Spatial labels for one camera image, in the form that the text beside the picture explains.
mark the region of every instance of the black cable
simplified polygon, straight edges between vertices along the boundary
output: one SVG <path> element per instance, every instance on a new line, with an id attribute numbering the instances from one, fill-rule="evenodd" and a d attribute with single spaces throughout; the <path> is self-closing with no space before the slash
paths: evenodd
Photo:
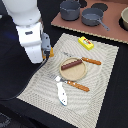
<path id="1" fill-rule="evenodd" d="M 28 79 L 28 81 L 27 81 L 27 83 L 26 83 L 26 86 L 25 86 L 18 94 L 16 94 L 15 96 L 10 97 L 10 98 L 7 98 L 7 99 L 0 98 L 0 101 L 12 100 L 12 99 L 18 97 L 18 96 L 25 90 L 25 88 L 27 87 L 29 81 L 30 81 L 31 78 L 33 77 L 33 75 L 34 75 L 42 66 L 44 66 L 44 64 L 48 61 L 49 55 L 50 55 L 50 51 L 44 51 L 44 53 L 46 54 L 46 59 L 45 59 L 44 62 L 32 73 L 32 75 L 30 76 L 30 78 Z"/>

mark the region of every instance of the pot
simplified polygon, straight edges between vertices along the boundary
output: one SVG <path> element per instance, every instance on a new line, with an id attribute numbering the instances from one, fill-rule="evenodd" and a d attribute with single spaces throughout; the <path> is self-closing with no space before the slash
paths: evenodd
<path id="1" fill-rule="evenodd" d="M 75 0 L 63 1 L 60 4 L 61 18 L 67 21 L 73 21 L 79 18 L 80 3 Z"/>
<path id="2" fill-rule="evenodd" d="M 102 26 L 109 31 L 110 29 L 103 24 L 103 11 L 98 8 L 87 8 L 82 12 L 82 23 L 88 26 L 96 26 L 102 24 Z"/>
<path id="3" fill-rule="evenodd" d="M 121 17 L 123 19 L 124 27 L 128 30 L 128 7 L 122 11 Z"/>

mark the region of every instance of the pan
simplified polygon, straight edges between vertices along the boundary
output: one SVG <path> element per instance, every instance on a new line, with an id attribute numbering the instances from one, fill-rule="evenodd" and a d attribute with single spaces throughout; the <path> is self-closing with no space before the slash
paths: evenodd
<path id="1" fill-rule="evenodd" d="M 107 31 L 110 29 L 102 22 L 103 11 L 98 8 L 87 8 L 82 12 L 82 23 L 88 26 L 101 24 Z"/>
<path id="2" fill-rule="evenodd" d="M 80 15 L 80 3 L 75 0 L 63 1 L 60 4 L 61 18 L 67 21 L 73 21 L 79 18 Z"/>

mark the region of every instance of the knife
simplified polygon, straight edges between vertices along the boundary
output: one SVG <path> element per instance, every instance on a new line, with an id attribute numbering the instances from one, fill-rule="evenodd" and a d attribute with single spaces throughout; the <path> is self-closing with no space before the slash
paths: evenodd
<path id="1" fill-rule="evenodd" d="M 69 54 L 69 53 L 66 53 L 66 52 L 62 52 L 64 55 L 67 55 L 69 57 L 77 57 L 83 61 L 86 61 L 86 62 L 89 62 L 89 63 L 93 63 L 93 64 L 97 64 L 97 65 L 101 65 L 101 62 L 100 61 L 97 61 L 97 60 L 92 60 L 92 59 L 89 59 L 89 58 L 85 58 L 85 57 L 80 57 L 80 56 L 76 56 L 76 55 L 72 55 L 72 54 Z"/>
<path id="2" fill-rule="evenodd" d="M 66 106 L 67 105 L 67 95 L 65 93 L 65 90 L 62 87 L 62 82 L 57 83 L 57 87 L 58 87 L 59 100 L 64 106 Z"/>

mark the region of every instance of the round wooden board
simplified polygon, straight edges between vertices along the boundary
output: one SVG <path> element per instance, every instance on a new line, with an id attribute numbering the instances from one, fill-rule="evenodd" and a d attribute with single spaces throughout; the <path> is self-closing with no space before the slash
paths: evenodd
<path id="1" fill-rule="evenodd" d="M 71 63 L 71 62 L 76 61 L 76 60 L 78 60 L 78 58 L 68 58 L 60 64 L 60 67 L 59 67 L 60 74 L 66 80 L 77 81 L 77 80 L 83 78 L 86 75 L 87 66 L 83 61 L 79 65 L 76 65 L 74 67 L 71 67 L 71 68 L 68 68 L 68 69 L 65 69 L 65 70 L 61 70 L 62 65 Z"/>

